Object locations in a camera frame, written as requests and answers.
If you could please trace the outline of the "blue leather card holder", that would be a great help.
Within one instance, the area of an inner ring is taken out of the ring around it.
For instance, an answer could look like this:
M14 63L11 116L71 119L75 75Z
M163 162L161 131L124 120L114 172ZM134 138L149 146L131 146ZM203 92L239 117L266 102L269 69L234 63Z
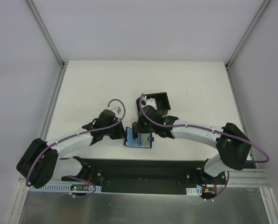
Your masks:
M152 133L139 133L138 137L133 136L133 129L126 127L127 137L124 140L124 146L132 148L152 148L154 137Z

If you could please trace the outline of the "black card tray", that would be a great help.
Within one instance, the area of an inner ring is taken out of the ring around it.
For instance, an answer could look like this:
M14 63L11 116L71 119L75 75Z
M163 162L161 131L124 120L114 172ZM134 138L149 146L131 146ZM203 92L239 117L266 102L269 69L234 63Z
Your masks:
M157 113L166 116L171 110L167 92L146 94L143 97L142 107L150 105L155 108Z

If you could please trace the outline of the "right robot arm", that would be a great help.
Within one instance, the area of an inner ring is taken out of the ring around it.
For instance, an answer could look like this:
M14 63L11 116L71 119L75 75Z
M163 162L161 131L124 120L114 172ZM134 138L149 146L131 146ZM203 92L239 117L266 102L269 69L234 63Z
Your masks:
M155 133L162 138L191 140L218 151L217 155L206 159L201 169L191 175L197 184L210 184L228 169L243 170L251 146L235 124L200 126L175 116L162 116L150 105L140 109L137 115L137 133Z

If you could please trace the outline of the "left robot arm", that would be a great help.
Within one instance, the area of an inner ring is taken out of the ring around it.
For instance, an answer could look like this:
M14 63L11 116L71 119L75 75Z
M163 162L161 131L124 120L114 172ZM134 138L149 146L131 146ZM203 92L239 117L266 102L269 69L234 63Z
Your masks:
M51 179L73 176L82 182L88 176L88 164L79 157L67 159L72 152L92 146L108 136L112 140L124 139L120 107L103 110L99 117L83 125L76 133L61 140L31 142L16 165L16 170L26 178L27 186L43 187Z

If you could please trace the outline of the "white card stack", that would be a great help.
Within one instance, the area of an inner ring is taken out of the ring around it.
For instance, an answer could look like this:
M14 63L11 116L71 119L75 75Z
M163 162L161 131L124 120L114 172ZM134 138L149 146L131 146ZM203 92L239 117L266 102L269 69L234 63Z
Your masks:
M144 108L146 106L151 106L155 110L157 110L157 104L156 104L156 100L154 98L144 98L142 100L142 108Z

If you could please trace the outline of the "aluminium front rail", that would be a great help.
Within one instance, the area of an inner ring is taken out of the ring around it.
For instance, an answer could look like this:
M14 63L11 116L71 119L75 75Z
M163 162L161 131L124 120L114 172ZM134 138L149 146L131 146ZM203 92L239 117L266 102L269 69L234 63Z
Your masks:
M266 172L261 169L243 169L224 171L226 173L226 183L235 186L249 186L255 188L270 187L271 183ZM61 181L60 178L51 179L50 181Z

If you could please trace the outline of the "left aluminium frame post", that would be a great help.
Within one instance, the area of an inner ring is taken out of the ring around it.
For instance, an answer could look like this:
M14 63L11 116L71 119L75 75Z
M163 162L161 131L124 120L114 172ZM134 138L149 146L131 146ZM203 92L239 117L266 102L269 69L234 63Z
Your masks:
M61 68L63 68L65 66L65 61L63 60L63 58L61 57L40 13L39 10L37 9L35 3L33 0L25 0L24 1L27 5L27 7L29 8L36 24L39 27L39 30L41 32L41 34L43 35L49 49L51 50L53 56L55 57L56 61L58 62L58 64L60 65Z

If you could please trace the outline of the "aluminium frame post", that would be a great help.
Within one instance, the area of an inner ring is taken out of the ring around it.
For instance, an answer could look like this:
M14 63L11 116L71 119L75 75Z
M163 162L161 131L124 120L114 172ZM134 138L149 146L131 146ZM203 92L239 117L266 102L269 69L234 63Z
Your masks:
M58 64L60 65L61 68L63 68L65 66L65 61L63 60L63 58L61 57L40 13L39 10L37 9L35 3L33 0L25 0L24 1L27 5L27 7L29 8L36 24L39 27L39 30L41 32L41 34L43 35L49 49L51 50L53 56L55 57L56 61L58 62Z
M231 54L229 60L225 63L226 70L229 70L232 64L234 63L235 59L239 55L240 51L243 49L244 45L247 43L247 40L251 36L252 32L256 28L257 24L259 23L260 19L262 18L263 14L266 12L269 5L272 3L272 0L263 0L257 9L255 15L251 19L249 25L247 26L246 30L244 31L242 37L240 38L238 44L236 45L233 53Z

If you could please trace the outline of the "right aluminium frame post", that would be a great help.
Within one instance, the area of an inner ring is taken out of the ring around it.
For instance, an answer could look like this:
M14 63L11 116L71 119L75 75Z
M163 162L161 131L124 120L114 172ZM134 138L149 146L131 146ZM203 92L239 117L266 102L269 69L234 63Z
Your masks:
M238 44L236 45L233 53L231 54L229 60L225 63L226 70L229 70L232 64L234 63L235 59L239 55L240 51L243 49L244 45L247 43L247 40L251 36L252 32L256 28L257 24L259 23L260 19L262 18L263 14L266 12L269 5L272 3L272 0L263 0L257 9L255 15L251 19L249 25L247 26L246 30L244 31L242 37L240 38Z

